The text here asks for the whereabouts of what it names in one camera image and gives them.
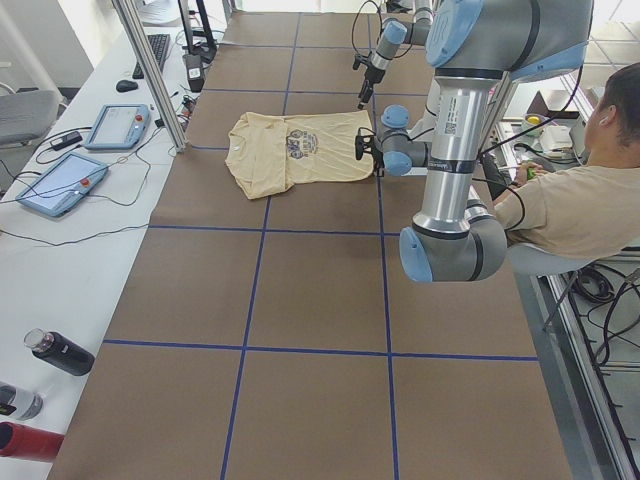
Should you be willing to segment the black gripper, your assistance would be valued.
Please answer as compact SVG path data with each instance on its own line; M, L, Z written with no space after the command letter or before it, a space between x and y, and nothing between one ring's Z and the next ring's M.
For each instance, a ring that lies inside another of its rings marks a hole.
M373 174L384 174L384 161L383 152L376 144L376 133L368 127L359 127L355 136L354 147L355 157L357 161L360 161L365 154L368 154L373 159Z
M385 75L385 68L380 67L380 65L384 64L384 62L385 59L376 52L369 52L367 55L354 54L352 69L356 71L361 65L365 66L364 80L358 94L358 110L363 110L366 107L373 94L374 86L382 81Z

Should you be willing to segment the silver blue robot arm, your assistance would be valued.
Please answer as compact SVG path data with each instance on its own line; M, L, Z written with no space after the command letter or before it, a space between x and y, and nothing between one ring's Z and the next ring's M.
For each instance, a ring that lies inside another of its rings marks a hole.
M359 101L369 101L401 46L421 46L439 88L437 111L410 133L407 110L390 106L381 129L358 137L356 150L391 175L426 169L422 206L399 238L406 275L416 282L483 280L507 251L503 227L472 188L490 92L503 79L536 81L579 68L593 5L418 1L413 9L411 21L386 19L376 48L355 57L365 72Z
M363 110L368 104L375 86L382 82L401 46L406 45L411 48L426 45L434 14L435 8L432 1L415 1L411 22L396 18L382 20L377 45L373 50L364 55L354 47L352 69L357 71L361 65L365 67L364 80L358 94L358 110Z

